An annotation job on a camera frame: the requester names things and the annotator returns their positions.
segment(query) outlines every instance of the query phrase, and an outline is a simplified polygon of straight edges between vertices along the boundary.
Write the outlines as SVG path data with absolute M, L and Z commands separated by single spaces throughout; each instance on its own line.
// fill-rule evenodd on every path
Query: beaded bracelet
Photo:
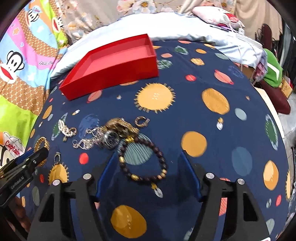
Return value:
M 124 160 L 124 153 L 126 151 L 126 148 L 128 146 L 129 142 L 135 142 L 135 143 L 140 143 L 143 144 L 147 147 L 150 147 L 153 152 L 156 154 L 156 156 L 159 158 L 159 163 L 161 167 L 161 173 L 157 176 L 151 176 L 151 177 L 140 177 L 138 175 L 132 174 L 129 169 L 126 167 L 126 162 Z M 159 150 L 158 147 L 155 146 L 154 143 L 147 141 L 145 139 L 135 137 L 135 138 L 126 138 L 122 144 L 122 147 L 120 148 L 120 153 L 119 153 L 119 166 L 121 170 L 126 174 L 127 177 L 130 177 L 132 180 L 137 181 L 137 182 L 146 182 L 146 183 L 151 183 L 151 182 L 156 182 L 158 180 L 161 180 L 165 178 L 167 174 L 167 169 L 168 165 L 165 162 L 165 159 L 163 157 L 163 153 Z
M 44 147 L 47 150 L 49 150 L 49 142 L 48 142 L 48 140 L 46 140 L 45 137 L 40 137 L 38 139 L 38 141 L 36 142 L 36 144 L 35 144 L 34 152 L 37 152 L 40 149 L 40 145 L 41 145 L 42 142 L 44 142 Z M 38 166 L 42 167 L 45 164 L 45 162 L 46 162 L 46 159 L 43 160 L 42 162 L 40 162 Z

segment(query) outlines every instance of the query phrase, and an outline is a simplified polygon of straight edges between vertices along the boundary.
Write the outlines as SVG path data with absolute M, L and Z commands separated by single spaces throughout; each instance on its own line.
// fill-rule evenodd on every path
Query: red box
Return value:
M 158 77 L 156 53 L 147 34 L 89 51 L 59 89 L 68 100 L 111 86 Z

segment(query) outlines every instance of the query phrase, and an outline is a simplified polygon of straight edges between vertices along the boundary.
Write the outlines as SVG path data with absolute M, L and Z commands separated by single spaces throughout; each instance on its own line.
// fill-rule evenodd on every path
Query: gold bracelet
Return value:
M 46 140 L 45 137 L 40 137 L 38 139 L 38 141 L 36 142 L 36 144 L 35 144 L 34 152 L 37 152 L 40 149 L 40 145 L 41 145 L 42 142 L 44 142 L 44 147 L 47 150 L 49 150 L 49 142 L 48 142 L 48 140 Z M 38 166 L 42 167 L 45 164 L 45 162 L 46 162 L 46 159 L 43 160 L 42 162 L 40 162 Z

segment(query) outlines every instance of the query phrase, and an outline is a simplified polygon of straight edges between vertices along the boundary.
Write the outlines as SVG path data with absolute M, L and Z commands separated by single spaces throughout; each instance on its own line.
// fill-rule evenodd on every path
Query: jewelry pile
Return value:
M 72 137 L 77 133 L 76 128 L 72 127 L 69 129 L 62 120 L 58 121 L 58 128 L 64 134 L 64 138 L 63 138 L 64 142 L 67 141 L 67 137 Z

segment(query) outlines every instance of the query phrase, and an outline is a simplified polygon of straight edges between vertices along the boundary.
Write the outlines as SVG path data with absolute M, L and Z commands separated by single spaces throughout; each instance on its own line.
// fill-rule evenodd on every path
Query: pillow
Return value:
M 230 23 L 231 27 L 234 29 L 245 27 L 236 16 L 219 7 L 199 6 L 195 7 L 192 12 L 206 23 L 213 25 L 224 25 L 229 27 Z

